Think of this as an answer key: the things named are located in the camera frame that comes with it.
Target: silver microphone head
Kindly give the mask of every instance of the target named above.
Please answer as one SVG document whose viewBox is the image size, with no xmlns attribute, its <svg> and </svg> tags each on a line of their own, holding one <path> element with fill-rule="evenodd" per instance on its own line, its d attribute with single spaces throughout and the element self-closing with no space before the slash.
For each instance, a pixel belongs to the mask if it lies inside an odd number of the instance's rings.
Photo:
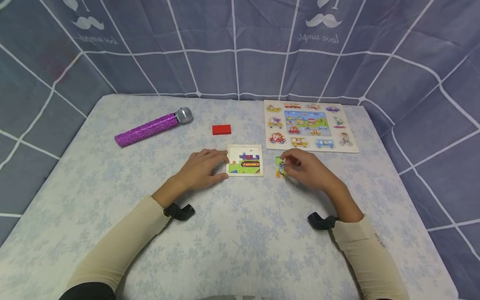
<svg viewBox="0 0 480 300">
<path fill-rule="evenodd" d="M 193 119 L 193 114 L 190 108 L 179 108 L 174 114 L 179 123 L 187 123 Z"/>
</svg>

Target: finger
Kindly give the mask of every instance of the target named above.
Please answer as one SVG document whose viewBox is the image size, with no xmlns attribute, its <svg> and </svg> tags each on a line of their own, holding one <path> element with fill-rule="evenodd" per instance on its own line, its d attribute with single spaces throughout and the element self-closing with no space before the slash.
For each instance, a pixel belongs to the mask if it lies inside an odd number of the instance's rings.
<svg viewBox="0 0 480 300">
<path fill-rule="evenodd" d="M 199 155 L 205 156 L 205 155 L 209 154 L 210 152 L 212 152 L 211 149 L 204 149 L 204 150 L 200 151 Z"/>
<path fill-rule="evenodd" d="M 218 153 L 218 151 L 216 149 L 212 149 L 212 150 L 210 150 L 210 152 L 207 155 L 205 155 L 205 158 L 214 157 L 217 153 Z"/>
<path fill-rule="evenodd" d="M 304 174 L 302 172 L 297 171 L 290 166 L 285 166 L 285 172 L 287 173 L 288 176 L 290 176 L 290 177 L 292 177 L 292 178 L 294 178 L 298 181 L 301 181 L 301 179 L 304 176 Z"/>
<path fill-rule="evenodd" d="M 227 155 L 227 153 L 228 153 L 227 150 L 216 150 L 216 149 L 213 149 L 212 152 L 210 152 L 209 154 L 207 154 L 207 157 L 208 157 L 208 158 L 214 157 L 214 156 L 217 155 L 217 154 Z"/>
<path fill-rule="evenodd" d="M 230 163 L 230 160 L 228 159 L 228 156 L 224 154 L 217 154 L 216 156 L 209 159 L 208 162 L 210 164 L 210 167 L 213 169 L 216 166 L 218 166 L 221 162 L 224 162 L 226 164 Z"/>
<path fill-rule="evenodd" d="M 285 159 L 285 166 L 295 166 L 296 164 L 300 163 L 296 158 L 294 157 L 287 157 Z"/>
<path fill-rule="evenodd" d="M 299 161 L 302 161 L 308 154 L 309 154 L 308 152 L 305 152 L 303 150 L 294 148 L 294 149 L 289 149 L 289 150 L 285 151 L 284 153 L 282 153 L 280 158 L 285 159 L 285 158 L 291 156 L 291 157 L 296 158 Z"/>
<path fill-rule="evenodd" d="M 216 184 L 216 183 L 219 183 L 219 182 L 222 182 L 227 178 L 228 178 L 227 173 L 220 173 L 220 174 L 210 176 L 210 178 L 208 179 L 209 186 L 213 185 L 213 184 Z"/>
</svg>

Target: black clip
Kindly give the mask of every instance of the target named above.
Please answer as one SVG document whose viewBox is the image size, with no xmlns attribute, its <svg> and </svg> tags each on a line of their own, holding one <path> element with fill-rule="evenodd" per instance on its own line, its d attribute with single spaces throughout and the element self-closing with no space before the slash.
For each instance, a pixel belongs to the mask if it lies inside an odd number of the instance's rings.
<svg viewBox="0 0 480 300">
<path fill-rule="evenodd" d="M 335 227 L 335 222 L 338 221 L 336 216 L 328 216 L 326 219 L 323 219 L 317 212 L 310 214 L 307 219 L 313 229 L 318 230 L 332 229 Z"/>
<path fill-rule="evenodd" d="M 179 221 L 186 221 L 195 214 L 195 210 L 190 204 L 187 204 L 184 208 L 180 209 L 175 203 L 172 203 L 172 205 L 167 207 L 163 212 L 165 215 Z"/>
</svg>

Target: table surface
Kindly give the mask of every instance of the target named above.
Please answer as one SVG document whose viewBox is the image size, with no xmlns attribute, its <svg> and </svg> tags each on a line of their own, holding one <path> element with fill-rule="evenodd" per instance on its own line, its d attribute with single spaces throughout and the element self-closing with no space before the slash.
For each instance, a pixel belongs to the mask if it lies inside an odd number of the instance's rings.
<svg viewBox="0 0 480 300">
<path fill-rule="evenodd" d="M 114 135 L 175 111 L 193 122 L 126 148 Z M 350 188 L 390 250 L 411 299 L 456 299 L 455 286 L 363 107 L 345 106 L 359 154 L 316 153 Z M 211 126 L 231 124 L 231 135 Z M 261 101 L 109 95 L 75 139 L 0 248 L 0 299 L 57 299 L 76 265 L 191 152 L 262 144 L 264 177 L 232 177 L 184 195 L 196 214 L 173 221 L 140 252 L 117 290 L 126 299 L 262 295 L 360 299 L 342 253 L 307 216 L 333 208 L 321 192 L 275 178 Z"/>
</svg>

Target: red wooden block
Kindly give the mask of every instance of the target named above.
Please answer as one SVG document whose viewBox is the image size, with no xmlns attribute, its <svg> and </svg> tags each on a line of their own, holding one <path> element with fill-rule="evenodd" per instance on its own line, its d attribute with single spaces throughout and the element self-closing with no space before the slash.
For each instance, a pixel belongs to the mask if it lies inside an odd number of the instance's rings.
<svg viewBox="0 0 480 300">
<path fill-rule="evenodd" d="M 232 128 L 230 127 L 230 125 L 213 125 L 212 134 L 213 135 L 232 134 Z"/>
</svg>

